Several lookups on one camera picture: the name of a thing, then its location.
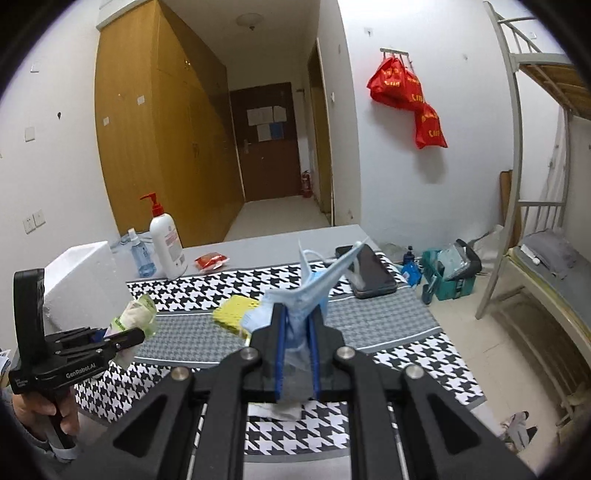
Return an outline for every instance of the blue face mask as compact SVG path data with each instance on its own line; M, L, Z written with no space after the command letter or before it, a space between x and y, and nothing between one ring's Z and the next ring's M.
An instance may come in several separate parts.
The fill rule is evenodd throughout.
M275 303L282 303L286 306L287 331L284 363L287 367L291 366L292 368L291 370L289 368L285 369L284 377L293 375L293 378L297 378L297 371L309 374L310 350L306 335L307 318L317 305L320 305L322 315L326 318L330 289L335 286L342 275L346 275L352 283L359 285L361 278L358 274L352 273L349 270L349 266L357 262L357 255L366 241L367 239L363 242L357 242L345 255L332 260L332 264L328 268L317 272L312 271L306 255L313 254L317 257L322 257L314 251L302 250L300 245L300 286L293 290L283 290L280 288L267 290L261 299L261 305L247 312L242 318L242 328L252 333L271 323L271 315ZM291 396L291 399L293 400L298 397L305 400L310 397L310 393L308 391L295 393Z

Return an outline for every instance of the gray pillow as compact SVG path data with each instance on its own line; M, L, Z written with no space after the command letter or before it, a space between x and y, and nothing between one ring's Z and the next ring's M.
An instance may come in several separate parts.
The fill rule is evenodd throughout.
M525 244L556 277L563 279L577 260L578 252L560 232L543 230L527 235Z

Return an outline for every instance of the light switch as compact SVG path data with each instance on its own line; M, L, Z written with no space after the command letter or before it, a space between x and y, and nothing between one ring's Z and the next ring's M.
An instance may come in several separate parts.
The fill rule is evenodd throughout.
M26 127L25 129L25 142L35 140L35 127Z
M28 216L22 221L22 224L25 226L25 233L28 235L31 233L35 228L35 220L33 220L33 215Z
M39 228L45 223L45 215L43 215L43 210L38 210L33 213L33 221L35 222L36 228Z

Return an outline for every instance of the human hand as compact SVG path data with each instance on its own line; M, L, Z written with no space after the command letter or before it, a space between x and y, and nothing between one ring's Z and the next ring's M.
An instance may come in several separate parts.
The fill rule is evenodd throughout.
M45 440L46 434L38 424L37 414L52 416L56 414L56 406L37 392L12 396L14 414L29 431L38 439ZM80 430L78 421L78 408L76 399L71 390L68 395L59 401L61 416L61 429L68 435L76 435Z

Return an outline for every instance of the smartphone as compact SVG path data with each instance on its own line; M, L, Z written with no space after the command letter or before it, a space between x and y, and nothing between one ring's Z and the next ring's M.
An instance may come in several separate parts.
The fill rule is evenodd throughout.
M336 256L341 257L351 250L351 248L352 245L337 247L335 250ZM396 279L386 269L386 266L380 261L369 245L363 246L361 252L357 255L357 259L359 260L359 273L364 283L361 288L357 288L352 284L353 293L358 299L371 299L396 291Z

